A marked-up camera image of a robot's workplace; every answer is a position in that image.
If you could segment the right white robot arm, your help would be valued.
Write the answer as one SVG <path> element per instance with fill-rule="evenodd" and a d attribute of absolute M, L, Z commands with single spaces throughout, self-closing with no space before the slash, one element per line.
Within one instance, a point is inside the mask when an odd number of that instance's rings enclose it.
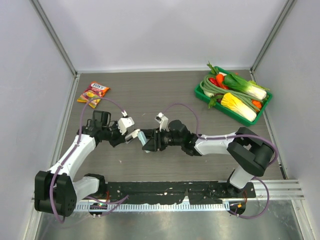
<path fill-rule="evenodd" d="M 179 146 L 189 156 L 211 154 L 230 155 L 238 167 L 226 182 L 226 193 L 233 198 L 245 190 L 247 183 L 254 177 L 264 175 L 276 153 L 271 143 L 246 127 L 227 135 L 197 135 L 188 130 L 180 121 L 173 120 L 167 129 L 142 129 L 138 133 L 145 152 L 158 152 L 168 146 Z"/>

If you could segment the light blue small stapler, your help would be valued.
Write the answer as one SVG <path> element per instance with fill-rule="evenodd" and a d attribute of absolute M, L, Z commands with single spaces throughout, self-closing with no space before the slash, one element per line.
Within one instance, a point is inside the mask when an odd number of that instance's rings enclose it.
<path fill-rule="evenodd" d="M 138 133 L 138 136 L 136 137 L 139 139 L 139 141 L 141 142 L 141 144 L 144 146 L 147 142 L 147 138 L 145 137 L 144 133 L 140 130 L 140 132 Z"/>

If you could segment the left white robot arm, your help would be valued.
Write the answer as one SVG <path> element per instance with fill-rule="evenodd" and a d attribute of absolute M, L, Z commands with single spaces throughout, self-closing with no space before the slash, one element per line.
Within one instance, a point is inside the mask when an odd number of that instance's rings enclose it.
<path fill-rule="evenodd" d="M 47 171 L 39 171 L 34 180 L 34 208 L 36 211 L 68 217 L 77 202 L 93 197 L 102 199 L 107 193 L 105 177 L 88 173 L 81 180 L 74 181 L 75 175 L 87 156 L 99 143 L 109 142 L 112 147 L 127 143 L 130 128 L 135 125 L 125 111 L 119 120 L 112 121 L 111 113 L 95 110 L 92 117 L 76 133 L 69 149 Z"/>

